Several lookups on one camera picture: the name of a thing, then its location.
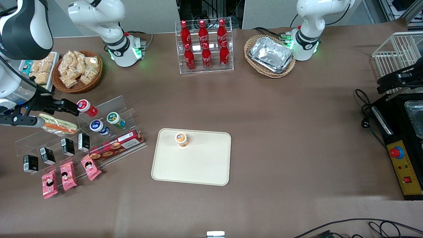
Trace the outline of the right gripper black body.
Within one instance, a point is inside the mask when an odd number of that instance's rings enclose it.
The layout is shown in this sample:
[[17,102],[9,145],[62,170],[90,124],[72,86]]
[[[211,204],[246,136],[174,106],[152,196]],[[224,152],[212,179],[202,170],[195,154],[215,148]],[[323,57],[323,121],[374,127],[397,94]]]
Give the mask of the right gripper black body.
[[29,101],[25,102],[24,104],[20,105],[20,116],[24,116],[27,113],[27,111],[40,111],[47,113],[49,115],[54,115],[55,111],[53,109],[49,109],[49,105],[53,99],[53,95],[55,94],[55,90],[53,89],[52,92],[49,94],[41,93],[39,91],[36,91],[33,98],[31,98]]

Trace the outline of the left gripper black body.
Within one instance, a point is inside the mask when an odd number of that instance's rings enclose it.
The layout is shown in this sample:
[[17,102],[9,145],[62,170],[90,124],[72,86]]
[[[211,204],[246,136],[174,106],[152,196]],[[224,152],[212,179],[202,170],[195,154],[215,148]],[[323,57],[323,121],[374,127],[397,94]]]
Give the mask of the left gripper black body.
[[422,64],[414,64],[394,72],[393,84],[396,86],[422,85]]

